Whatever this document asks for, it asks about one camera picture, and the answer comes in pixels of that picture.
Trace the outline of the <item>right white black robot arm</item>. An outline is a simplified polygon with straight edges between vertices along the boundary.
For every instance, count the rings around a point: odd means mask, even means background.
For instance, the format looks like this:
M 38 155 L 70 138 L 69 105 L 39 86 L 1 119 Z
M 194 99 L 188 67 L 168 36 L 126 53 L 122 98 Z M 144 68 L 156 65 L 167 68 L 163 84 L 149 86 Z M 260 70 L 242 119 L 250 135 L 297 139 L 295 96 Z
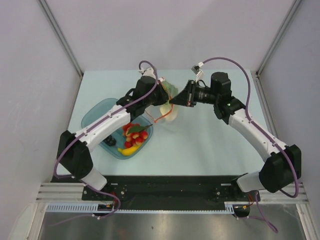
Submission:
M 232 181 L 231 196 L 242 201 L 249 192 L 282 191 L 287 185 L 299 186 L 302 153 L 298 146 L 287 145 L 256 123 L 246 105 L 232 95 L 231 80 L 225 72 L 211 75 L 210 86 L 200 86 L 189 80 L 170 104 L 194 107 L 197 103 L 211 104 L 216 117 L 238 131 L 259 153 L 264 165 L 260 171 L 245 173 Z

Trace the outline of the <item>green white lettuce head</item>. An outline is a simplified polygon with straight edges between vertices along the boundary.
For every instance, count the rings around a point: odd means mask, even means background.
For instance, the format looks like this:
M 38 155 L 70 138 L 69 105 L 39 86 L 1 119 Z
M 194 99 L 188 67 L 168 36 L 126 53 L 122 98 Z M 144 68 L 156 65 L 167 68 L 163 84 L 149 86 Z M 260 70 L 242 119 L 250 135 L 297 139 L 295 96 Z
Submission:
M 163 80 L 161 82 L 161 85 L 165 89 L 165 91 L 168 93 L 169 100 L 171 100 L 173 97 L 175 97 L 179 93 L 179 89 L 169 83 L 166 80 Z M 172 122 L 177 118 L 178 115 L 178 108 L 175 107 L 173 104 L 170 104 L 169 101 L 159 107 L 159 111 L 161 113 L 160 119 L 164 119 L 166 122 Z

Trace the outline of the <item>clear zip bag red zipper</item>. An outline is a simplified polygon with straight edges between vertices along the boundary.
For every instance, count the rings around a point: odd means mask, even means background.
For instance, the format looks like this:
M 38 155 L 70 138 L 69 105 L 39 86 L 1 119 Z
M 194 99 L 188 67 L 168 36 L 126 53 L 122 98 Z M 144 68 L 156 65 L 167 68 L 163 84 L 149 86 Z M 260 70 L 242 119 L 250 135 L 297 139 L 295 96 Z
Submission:
M 155 126 L 176 132 L 178 130 L 179 107 L 170 104 L 169 101 L 179 93 L 179 89 L 163 77 L 159 79 L 159 82 L 168 94 L 168 101 L 159 106 L 149 106 L 145 110 L 145 114 Z

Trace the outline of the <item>red cherry bunch with leaf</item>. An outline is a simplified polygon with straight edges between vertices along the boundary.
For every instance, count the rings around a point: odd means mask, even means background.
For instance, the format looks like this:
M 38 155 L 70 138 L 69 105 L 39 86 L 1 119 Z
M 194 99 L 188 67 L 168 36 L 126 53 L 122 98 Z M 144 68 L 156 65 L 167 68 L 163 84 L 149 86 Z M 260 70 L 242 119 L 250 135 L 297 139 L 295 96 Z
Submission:
M 122 127 L 125 137 L 124 148 L 128 149 L 135 146 L 141 146 L 149 137 L 147 130 L 152 125 L 141 126 L 139 123 L 128 123 Z

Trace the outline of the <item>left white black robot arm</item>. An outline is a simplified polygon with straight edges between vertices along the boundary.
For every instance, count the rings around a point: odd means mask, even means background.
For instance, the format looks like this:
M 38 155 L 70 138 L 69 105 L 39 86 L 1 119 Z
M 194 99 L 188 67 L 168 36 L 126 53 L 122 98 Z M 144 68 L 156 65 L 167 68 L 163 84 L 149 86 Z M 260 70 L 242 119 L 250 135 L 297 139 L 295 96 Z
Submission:
M 114 131 L 132 122 L 149 106 L 167 103 L 168 93 L 152 76 L 142 76 L 115 105 L 92 124 L 71 133 L 66 130 L 59 139 L 56 163 L 69 171 L 69 176 L 93 189 L 100 200 L 110 196 L 107 179 L 94 167 L 91 152 Z

